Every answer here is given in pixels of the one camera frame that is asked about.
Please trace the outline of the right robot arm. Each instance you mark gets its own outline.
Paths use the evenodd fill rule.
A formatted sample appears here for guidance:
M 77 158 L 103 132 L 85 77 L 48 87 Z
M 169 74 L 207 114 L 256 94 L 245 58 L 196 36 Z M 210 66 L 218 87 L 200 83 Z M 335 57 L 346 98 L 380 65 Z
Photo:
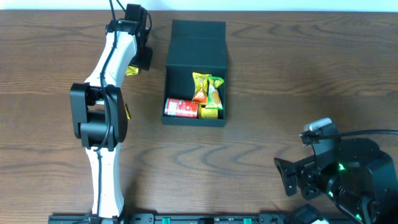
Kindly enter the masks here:
M 392 157 L 369 134 L 397 134 L 391 129 L 341 133 L 330 118 L 303 127 L 304 146 L 313 155 L 297 162 L 275 158 L 288 196 L 306 200 L 326 195 L 355 223 L 397 223 L 397 175 Z

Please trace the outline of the small yellow candy packet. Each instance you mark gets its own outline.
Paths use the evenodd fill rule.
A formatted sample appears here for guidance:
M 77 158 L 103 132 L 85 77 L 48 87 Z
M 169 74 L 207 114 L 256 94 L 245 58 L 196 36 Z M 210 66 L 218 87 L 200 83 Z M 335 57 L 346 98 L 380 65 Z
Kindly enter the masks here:
M 198 109 L 198 118 L 199 119 L 218 119 L 218 110 L 217 109 L 209 109 L 204 105 L 200 105 Z

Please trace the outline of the red soda can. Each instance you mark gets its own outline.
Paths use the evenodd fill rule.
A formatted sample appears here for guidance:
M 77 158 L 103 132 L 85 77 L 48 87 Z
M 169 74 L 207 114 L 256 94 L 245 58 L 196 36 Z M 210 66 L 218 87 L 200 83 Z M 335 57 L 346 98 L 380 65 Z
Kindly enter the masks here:
M 167 98 L 165 102 L 164 115 L 180 118 L 196 118 L 199 103 L 196 101 Z

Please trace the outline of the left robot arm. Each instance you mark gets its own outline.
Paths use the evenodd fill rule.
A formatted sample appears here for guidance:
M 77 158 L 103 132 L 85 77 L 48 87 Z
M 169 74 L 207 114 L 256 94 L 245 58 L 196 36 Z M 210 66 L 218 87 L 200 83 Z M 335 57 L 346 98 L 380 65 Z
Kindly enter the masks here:
M 97 66 L 84 83 L 70 88 L 73 131 L 90 161 L 93 207 L 83 223 L 125 223 L 119 155 L 129 112 L 121 86 L 130 68 L 148 70 L 153 51 L 146 46 L 152 18 L 139 4 L 128 4 L 122 19 L 106 26 L 106 43 Z

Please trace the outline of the green orange snack packet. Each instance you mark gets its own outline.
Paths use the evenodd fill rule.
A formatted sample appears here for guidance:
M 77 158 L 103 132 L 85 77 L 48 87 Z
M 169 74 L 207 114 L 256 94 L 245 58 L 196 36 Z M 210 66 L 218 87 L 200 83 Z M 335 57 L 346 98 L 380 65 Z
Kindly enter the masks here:
M 209 77 L 208 78 L 208 99 L 206 108 L 213 110 L 222 110 L 223 105 L 220 98 L 218 88 L 224 83 L 221 77 Z

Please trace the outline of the yellow orange snack packet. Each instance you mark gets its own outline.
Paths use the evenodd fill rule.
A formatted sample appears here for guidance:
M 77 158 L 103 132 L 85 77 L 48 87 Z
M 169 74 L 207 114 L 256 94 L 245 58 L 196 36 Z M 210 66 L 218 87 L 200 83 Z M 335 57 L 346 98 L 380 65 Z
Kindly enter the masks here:
M 195 92 L 192 100 L 199 103 L 207 104 L 208 100 L 208 80 L 211 74 L 192 73 L 195 84 Z

